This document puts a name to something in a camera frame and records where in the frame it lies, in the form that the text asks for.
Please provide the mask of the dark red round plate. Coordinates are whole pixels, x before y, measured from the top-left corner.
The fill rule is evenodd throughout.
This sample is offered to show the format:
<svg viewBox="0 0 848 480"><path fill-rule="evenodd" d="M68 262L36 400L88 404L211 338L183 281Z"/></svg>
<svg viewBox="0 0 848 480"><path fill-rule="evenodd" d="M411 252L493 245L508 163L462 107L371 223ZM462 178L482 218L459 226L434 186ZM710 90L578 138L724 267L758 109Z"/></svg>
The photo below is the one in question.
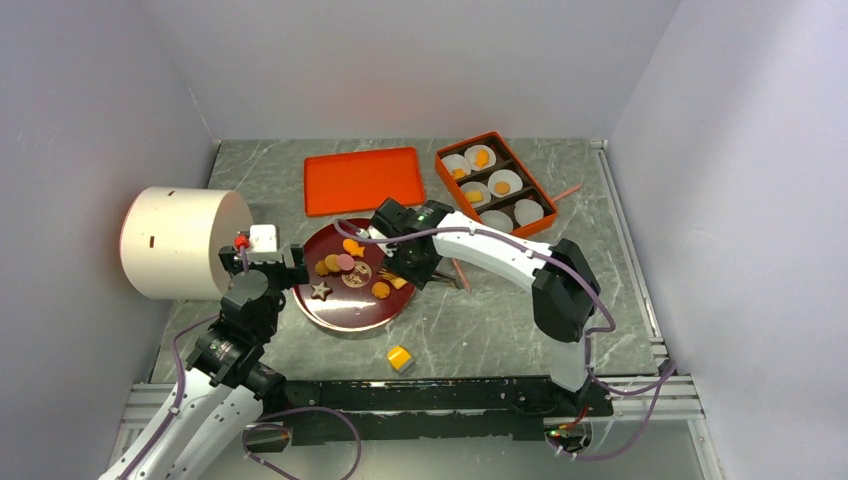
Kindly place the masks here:
<svg viewBox="0 0 848 480"><path fill-rule="evenodd" d="M378 272L382 268L384 252L376 245L365 246L365 257L354 258L355 268L350 272L330 272L319 276L315 265L329 254L345 254L342 241L346 239L329 224L314 233L304 244L305 263L310 282L293 291L298 306L313 322L340 332L359 332L382 326L396 317L413 298L415 288L407 284L400 290L392 287L391 295L376 299L371 288L382 281ZM311 284L326 281L334 290L325 302L310 298Z"/></svg>

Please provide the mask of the metal tongs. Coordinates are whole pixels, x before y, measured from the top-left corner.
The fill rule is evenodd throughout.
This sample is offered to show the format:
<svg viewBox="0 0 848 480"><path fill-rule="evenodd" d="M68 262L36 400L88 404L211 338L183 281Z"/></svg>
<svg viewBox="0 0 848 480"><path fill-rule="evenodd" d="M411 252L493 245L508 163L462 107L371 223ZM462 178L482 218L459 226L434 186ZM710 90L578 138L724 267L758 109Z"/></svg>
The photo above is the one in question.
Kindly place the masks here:
<svg viewBox="0 0 848 480"><path fill-rule="evenodd" d="M452 288L457 288L457 289L460 288L460 284L458 283L458 280L457 280L456 277L447 275L447 274L439 272L439 271L436 271L436 272L433 273L433 275L430 278L430 281L431 282L445 283L445 284L451 286Z"/></svg>

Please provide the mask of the orange box lid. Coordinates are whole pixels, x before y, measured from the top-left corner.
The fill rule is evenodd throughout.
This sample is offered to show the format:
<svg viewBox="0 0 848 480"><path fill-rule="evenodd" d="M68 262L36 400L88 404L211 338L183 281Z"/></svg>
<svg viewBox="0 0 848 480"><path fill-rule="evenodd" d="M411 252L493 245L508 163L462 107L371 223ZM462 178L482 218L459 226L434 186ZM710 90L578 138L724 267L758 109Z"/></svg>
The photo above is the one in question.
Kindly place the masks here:
<svg viewBox="0 0 848 480"><path fill-rule="evenodd" d="M370 211L387 198L404 206L426 199L413 147L308 157L303 162L303 189L308 217Z"/></svg>

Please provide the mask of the round tan cookie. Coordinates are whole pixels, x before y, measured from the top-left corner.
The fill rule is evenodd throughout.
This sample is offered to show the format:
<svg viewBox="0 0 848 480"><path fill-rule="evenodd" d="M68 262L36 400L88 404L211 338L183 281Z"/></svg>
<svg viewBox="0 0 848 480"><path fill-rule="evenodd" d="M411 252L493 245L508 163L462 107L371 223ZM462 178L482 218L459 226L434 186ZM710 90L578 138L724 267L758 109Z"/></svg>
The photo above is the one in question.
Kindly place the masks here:
<svg viewBox="0 0 848 480"><path fill-rule="evenodd" d="M496 182L493 191L499 196L504 196L510 192L510 185L504 181Z"/></svg>

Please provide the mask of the orange compartment box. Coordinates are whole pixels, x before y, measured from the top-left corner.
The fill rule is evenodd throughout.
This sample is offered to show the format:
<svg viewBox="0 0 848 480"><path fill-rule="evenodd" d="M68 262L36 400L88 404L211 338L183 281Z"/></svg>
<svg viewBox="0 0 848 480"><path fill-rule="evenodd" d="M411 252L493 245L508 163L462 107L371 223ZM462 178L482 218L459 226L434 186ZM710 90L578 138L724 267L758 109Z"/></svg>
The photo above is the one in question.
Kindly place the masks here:
<svg viewBox="0 0 848 480"><path fill-rule="evenodd" d="M434 168L460 211L501 232L528 238L558 216L550 195L497 132L437 150Z"/></svg>

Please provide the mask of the fish shaped orange cookie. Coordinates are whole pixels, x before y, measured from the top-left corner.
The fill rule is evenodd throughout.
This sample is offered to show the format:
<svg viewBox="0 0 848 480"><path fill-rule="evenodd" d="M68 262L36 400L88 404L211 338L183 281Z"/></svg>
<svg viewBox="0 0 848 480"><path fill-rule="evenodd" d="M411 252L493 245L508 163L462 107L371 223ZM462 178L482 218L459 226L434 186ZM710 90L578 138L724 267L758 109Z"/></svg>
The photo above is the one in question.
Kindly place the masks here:
<svg viewBox="0 0 848 480"><path fill-rule="evenodd" d="M365 257L365 246L361 245L358 241L350 238L346 238L342 241L342 248L346 254L350 255L354 258L364 258Z"/></svg>

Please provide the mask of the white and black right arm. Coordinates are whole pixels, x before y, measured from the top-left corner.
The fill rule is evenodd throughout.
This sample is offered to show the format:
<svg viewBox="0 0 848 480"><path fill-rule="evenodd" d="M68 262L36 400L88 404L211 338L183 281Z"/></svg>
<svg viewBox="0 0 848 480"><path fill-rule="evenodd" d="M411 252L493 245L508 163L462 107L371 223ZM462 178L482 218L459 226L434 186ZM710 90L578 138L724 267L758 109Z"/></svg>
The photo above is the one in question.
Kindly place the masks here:
<svg viewBox="0 0 848 480"><path fill-rule="evenodd" d="M388 272L423 289L443 259L456 259L527 291L536 327L551 341L552 407L572 415L588 400L585 326L598 310L600 286L580 247L514 237L453 207L429 200L417 209L388 198L374 212L368 235Z"/></svg>

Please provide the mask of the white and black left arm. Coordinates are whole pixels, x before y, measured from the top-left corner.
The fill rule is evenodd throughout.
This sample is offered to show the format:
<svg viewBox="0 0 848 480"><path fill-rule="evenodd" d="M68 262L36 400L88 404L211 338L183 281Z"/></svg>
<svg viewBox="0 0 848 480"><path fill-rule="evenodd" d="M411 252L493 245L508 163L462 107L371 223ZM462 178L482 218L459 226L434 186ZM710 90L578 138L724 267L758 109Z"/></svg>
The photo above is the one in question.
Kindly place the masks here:
<svg viewBox="0 0 848 480"><path fill-rule="evenodd" d="M206 321L166 401L105 479L196 479L245 427L278 417L285 378L261 363L277 332L285 291L305 285L304 249L253 253L238 243L219 258L230 275L219 311Z"/></svg>

